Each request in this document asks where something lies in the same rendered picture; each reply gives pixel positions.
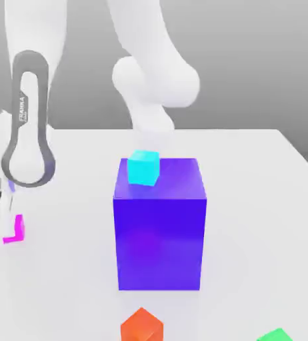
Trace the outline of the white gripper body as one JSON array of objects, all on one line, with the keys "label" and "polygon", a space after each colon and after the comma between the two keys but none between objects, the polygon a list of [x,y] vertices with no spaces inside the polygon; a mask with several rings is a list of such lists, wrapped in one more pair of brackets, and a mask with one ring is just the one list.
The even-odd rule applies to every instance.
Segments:
[{"label": "white gripper body", "polygon": [[0,238],[14,235],[14,215],[12,212],[13,197],[0,196]]}]

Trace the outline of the small magenta cube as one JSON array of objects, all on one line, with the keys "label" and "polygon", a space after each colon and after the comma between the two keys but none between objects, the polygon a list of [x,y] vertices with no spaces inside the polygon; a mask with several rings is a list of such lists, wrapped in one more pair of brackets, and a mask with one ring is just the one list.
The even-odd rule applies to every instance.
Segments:
[{"label": "small magenta cube", "polygon": [[8,236],[3,238],[3,244],[9,244],[12,242],[21,242],[25,238],[25,224],[23,220],[22,214],[17,214],[15,216],[15,223],[14,223],[14,236]]}]

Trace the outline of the small cyan cube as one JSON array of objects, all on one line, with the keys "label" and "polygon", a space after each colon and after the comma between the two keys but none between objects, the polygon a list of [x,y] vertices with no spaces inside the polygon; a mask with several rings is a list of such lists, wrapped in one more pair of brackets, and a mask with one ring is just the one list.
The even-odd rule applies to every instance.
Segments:
[{"label": "small cyan cube", "polygon": [[154,186],[159,178],[160,158],[156,151],[135,150],[127,159],[129,184]]}]

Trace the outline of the small orange cube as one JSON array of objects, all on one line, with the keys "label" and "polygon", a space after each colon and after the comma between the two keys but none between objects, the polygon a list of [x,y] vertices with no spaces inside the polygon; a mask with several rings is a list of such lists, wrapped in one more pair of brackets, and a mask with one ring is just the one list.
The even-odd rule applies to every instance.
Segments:
[{"label": "small orange cube", "polygon": [[163,341],[163,323],[139,308],[121,325],[121,341]]}]

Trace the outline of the small green cube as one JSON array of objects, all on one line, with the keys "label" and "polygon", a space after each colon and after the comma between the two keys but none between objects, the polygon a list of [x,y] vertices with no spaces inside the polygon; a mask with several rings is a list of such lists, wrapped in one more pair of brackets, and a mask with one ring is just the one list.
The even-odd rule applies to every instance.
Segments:
[{"label": "small green cube", "polygon": [[256,341],[293,341],[292,338],[282,328],[272,330],[260,337]]}]

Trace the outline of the large purple box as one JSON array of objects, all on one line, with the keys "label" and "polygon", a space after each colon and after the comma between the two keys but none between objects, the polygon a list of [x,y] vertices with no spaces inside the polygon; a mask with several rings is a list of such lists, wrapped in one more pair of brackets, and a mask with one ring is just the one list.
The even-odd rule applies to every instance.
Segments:
[{"label": "large purple box", "polygon": [[121,159],[113,195],[120,290],[199,290],[207,195],[196,159],[161,159],[155,186],[129,184]]}]

